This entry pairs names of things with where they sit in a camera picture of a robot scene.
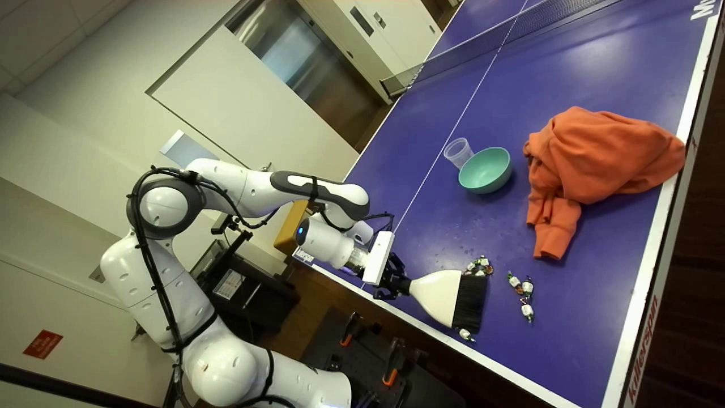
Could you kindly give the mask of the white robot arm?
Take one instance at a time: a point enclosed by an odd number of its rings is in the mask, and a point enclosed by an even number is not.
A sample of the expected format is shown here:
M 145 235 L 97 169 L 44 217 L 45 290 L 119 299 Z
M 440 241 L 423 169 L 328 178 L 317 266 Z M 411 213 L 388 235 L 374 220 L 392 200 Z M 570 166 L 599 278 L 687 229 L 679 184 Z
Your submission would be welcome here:
M 361 397 L 343 371 L 316 369 L 238 337 L 173 250 L 173 241 L 204 212 L 257 229 L 298 200 L 323 207 L 300 225 L 302 252 L 334 268 L 351 268 L 368 283 L 384 281 L 395 235 L 368 225 L 368 190 L 217 159 L 145 173 L 127 196 L 127 235 L 99 259 L 104 278 L 136 324 L 171 353 L 192 392 L 213 407 L 351 408 Z

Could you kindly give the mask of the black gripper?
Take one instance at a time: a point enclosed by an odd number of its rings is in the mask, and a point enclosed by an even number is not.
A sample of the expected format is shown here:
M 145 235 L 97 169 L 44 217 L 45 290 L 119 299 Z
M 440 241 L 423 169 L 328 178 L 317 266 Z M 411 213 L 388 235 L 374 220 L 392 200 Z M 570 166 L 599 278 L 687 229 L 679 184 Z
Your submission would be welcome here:
M 405 277 L 405 266 L 396 254 L 392 254 L 385 264 L 385 269 L 384 269 L 380 298 L 395 299 L 395 298 L 409 294 L 409 293 L 411 293 L 411 278 Z

